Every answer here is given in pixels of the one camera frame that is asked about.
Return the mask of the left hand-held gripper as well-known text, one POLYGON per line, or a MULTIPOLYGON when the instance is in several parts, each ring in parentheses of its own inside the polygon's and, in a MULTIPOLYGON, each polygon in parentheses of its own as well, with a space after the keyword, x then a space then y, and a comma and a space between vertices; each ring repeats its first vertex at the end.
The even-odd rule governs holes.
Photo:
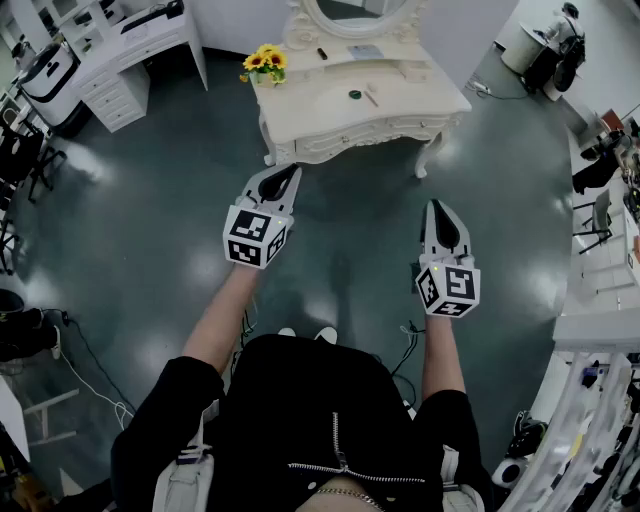
POLYGON ((284 247, 293 226, 293 207, 302 169, 276 165, 254 174, 229 207, 223 231, 228 261, 265 269, 284 247))

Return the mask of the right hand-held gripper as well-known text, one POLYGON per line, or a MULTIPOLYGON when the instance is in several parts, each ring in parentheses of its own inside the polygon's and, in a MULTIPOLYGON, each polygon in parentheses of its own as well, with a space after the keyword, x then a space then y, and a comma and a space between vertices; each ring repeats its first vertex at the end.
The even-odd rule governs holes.
POLYGON ((426 256, 453 256, 421 264, 414 280, 428 316, 462 318, 480 302, 480 270, 470 256, 469 231, 444 202, 431 199, 423 209, 421 244, 426 256))

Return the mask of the cream ornate dressing table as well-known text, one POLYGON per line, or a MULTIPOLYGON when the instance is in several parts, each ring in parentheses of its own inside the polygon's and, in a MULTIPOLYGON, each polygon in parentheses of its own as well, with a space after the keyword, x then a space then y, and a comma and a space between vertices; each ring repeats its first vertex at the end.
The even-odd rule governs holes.
POLYGON ((308 49, 285 53, 286 83, 254 88, 268 165, 320 164, 353 147, 406 137, 422 144, 414 168, 422 179, 428 161, 471 110, 469 101, 418 43, 381 37, 361 42, 325 38, 308 49), (366 44, 376 45, 385 59, 354 60, 347 46, 366 44), (326 52, 326 61, 318 48, 326 52), (429 61, 429 80, 407 82, 398 69, 403 60, 429 61), (368 82, 377 88, 378 107, 364 94, 368 82), (351 99, 351 90, 359 90, 362 97, 351 99))

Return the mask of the white drawer with knob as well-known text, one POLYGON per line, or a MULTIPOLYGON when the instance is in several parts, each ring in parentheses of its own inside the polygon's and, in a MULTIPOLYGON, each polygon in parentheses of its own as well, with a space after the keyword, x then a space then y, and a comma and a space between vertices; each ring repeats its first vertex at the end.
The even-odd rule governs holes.
POLYGON ((432 73, 432 66, 429 61, 399 61, 398 69, 409 83, 425 83, 429 80, 432 73))

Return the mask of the person's right forearm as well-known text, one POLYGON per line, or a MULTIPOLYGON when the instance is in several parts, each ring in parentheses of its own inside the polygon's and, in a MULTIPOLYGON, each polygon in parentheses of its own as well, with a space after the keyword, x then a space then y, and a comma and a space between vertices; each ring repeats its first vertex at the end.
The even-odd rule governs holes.
POLYGON ((422 398, 441 391, 466 392, 451 319, 425 316, 422 398))

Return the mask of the person's left forearm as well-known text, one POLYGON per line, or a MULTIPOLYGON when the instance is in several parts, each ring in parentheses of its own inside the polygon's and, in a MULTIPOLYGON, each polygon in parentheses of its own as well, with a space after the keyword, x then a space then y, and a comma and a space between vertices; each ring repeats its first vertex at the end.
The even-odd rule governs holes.
POLYGON ((234 265, 213 300, 195 325, 183 355, 211 365, 220 376, 225 372, 242 330, 242 320, 251 302, 261 271, 234 265))

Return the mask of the yellow sunflower bouquet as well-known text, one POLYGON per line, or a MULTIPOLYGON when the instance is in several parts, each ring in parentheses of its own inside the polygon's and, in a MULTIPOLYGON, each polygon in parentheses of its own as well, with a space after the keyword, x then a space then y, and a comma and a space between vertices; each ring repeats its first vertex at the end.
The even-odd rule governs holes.
POLYGON ((251 73, 269 73, 276 86, 283 85, 287 81, 288 57, 278 45, 263 44, 245 58, 243 68, 239 79, 244 83, 250 82, 251 73))

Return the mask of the grey chair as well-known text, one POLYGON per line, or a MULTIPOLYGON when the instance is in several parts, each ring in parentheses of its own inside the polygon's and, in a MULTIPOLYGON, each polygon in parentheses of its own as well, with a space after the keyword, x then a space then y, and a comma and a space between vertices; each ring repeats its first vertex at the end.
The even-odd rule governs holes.
POLYGON ((611 231, 612 219, 609 214, 610 205, 610 192, 608 189, 605 189, 594 201, 573 207, 574 211, 589 209, 591 216, 581 224, 581 231, 574 232, 572 236, 585 237, 594 235, 597 237, 594 243, 581 249, 578 252, 579 255, 583 255, 596 247, 606 244, 608 240, 613 237, 611 231))

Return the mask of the oval cream-framed mirror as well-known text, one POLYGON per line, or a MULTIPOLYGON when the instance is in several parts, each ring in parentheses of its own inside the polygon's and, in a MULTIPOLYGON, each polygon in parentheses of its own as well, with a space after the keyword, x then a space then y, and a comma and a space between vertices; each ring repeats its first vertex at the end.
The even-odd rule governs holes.
POLYGON ((318 0, 287 0, 290 13, 282 32, 283 43, 294 51, 310 48, 322 36, 348 41, 390 37, 400 43, 416 43, 426 5, 427 0, 404 0, 393 13, 373 22, 344 25, 326 16, 318 0))

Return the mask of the white dresser with shelves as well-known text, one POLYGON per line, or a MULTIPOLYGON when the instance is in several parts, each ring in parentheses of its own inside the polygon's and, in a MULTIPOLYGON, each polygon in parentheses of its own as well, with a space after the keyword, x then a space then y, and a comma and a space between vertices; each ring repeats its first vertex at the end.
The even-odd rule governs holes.
POLYGON ((184 12, 172 19, 158 18, 129 32, 122 27, 145 14, 144 9, 111 28, 109 37, 86 57, 72 81, 76 96, 114 133, 147 113, 150 77, 144 62, 174 47, 189 47, 204 86, 206 62, 191 0, 183 0, 184 12))

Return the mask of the round white table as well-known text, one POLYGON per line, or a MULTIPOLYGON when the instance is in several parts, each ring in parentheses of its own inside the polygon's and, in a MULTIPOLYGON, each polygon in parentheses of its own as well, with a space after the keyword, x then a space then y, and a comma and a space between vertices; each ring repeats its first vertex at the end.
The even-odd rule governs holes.
POLYGON ((505 46, 501 55, 503 64, 517 75, 523 75, 546 46, 546 39, 526 24, 519 29, 505 46))

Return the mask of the person's black clothing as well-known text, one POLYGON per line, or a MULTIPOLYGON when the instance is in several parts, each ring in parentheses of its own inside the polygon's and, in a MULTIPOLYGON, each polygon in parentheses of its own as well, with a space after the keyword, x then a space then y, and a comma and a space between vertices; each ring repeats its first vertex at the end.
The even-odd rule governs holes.
POLYGON ((459 455, 455 482, 494 506, 466 394, 437 392, 410 416, 381 363, 325 341, 257 337, 229 382, 168 361, 111 450, 121 512, 151 512, 159 475, 197 432, 214 457, 207 512, 294 512, 336 476, 386 512, 442 512, 446 449, 459 455))

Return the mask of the white and black robot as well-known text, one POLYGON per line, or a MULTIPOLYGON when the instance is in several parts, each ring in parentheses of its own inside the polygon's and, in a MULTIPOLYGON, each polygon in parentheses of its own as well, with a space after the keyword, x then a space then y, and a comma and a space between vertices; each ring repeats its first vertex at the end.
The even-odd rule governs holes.
POLYGON ((58 43, 40 51, 18 80, 18 87, 39 116, 52 128, 65 126, 81 101, 72 81, 78 64, 58 43))

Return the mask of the white shelf unit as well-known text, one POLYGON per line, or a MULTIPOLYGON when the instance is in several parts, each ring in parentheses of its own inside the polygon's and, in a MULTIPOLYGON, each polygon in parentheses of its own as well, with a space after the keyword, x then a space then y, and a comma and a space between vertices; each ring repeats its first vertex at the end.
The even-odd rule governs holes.
POLYGON ((53 36, 60 36, 79 60, 109 37, 126 18, 119 0, 32 0, 53 36))

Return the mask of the white metal rack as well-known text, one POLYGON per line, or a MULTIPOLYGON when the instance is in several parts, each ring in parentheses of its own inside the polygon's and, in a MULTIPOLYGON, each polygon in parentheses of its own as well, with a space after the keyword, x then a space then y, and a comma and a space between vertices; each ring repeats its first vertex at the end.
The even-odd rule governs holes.
POLYGON ((49 431, 49 410, 62 402, 70 400, 79 395, 79 389, 73 389, 66 393, 59 394, 53 398, 45 400, 35 405, 31 405, 23 410, 23 418, 35 417, 40 422, 41 436, 38 439, 27 438, 29 447, 43 446, 57 441, 73 438, 77 435, 76 430, 71 430, 52 435, 49 431))

